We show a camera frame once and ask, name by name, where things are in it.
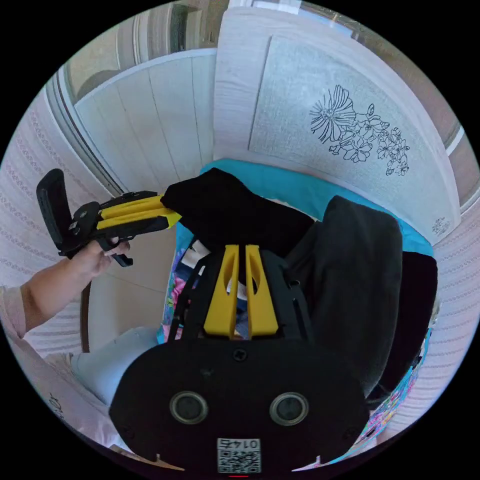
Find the gray fabric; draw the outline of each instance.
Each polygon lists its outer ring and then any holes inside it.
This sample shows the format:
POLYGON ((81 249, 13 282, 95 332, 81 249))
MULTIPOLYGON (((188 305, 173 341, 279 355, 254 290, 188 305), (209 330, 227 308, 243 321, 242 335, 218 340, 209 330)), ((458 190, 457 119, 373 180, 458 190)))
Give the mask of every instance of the gray fabric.
POLYGON ((387 364, 397 324, 397 221, 335 196, 286 262, 305 294, 316 343, 347 362, 368 396, 387 364))

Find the sleeve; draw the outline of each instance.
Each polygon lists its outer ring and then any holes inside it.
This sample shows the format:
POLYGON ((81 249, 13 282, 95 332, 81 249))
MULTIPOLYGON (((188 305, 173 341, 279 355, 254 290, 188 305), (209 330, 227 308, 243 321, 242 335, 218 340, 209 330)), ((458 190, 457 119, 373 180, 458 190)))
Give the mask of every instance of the sleeve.
POLYGON ((20 287, 0 286, 0 320, 9 337, 13 339, 24 337, 27 327, 20 287))

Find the dark brown trim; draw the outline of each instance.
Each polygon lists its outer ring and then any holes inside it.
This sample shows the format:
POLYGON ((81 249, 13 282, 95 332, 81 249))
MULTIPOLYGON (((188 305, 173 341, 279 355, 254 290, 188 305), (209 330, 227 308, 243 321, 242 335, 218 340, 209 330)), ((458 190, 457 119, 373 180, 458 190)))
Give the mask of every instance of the dark brown trim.
POLYGON ((81 293, 80 300, 80 341, 81 351, 83 353, 90 352, 89 346, 89 303, 90 303, 90 282, 81 293))

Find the qr code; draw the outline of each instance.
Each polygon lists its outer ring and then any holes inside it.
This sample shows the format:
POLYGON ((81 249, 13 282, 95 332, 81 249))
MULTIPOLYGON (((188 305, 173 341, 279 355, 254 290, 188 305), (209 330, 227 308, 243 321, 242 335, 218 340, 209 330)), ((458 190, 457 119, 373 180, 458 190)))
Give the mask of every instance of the qr code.
POLYGON ((262 471, 258 440, 219 438, 217 445, 219 473, 258 474, 262 471))

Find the leg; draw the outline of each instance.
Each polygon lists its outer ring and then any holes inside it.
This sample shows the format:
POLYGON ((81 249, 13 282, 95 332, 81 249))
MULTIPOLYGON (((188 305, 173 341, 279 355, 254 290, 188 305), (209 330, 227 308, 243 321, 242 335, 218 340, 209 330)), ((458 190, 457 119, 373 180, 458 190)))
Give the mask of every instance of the leg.
POLYGON ((78 381, 106 405, 114 398, 120 380, 132 362, 156 347, 157 328, 132 328, 91 353, 71 358, 71 369, 78 381))

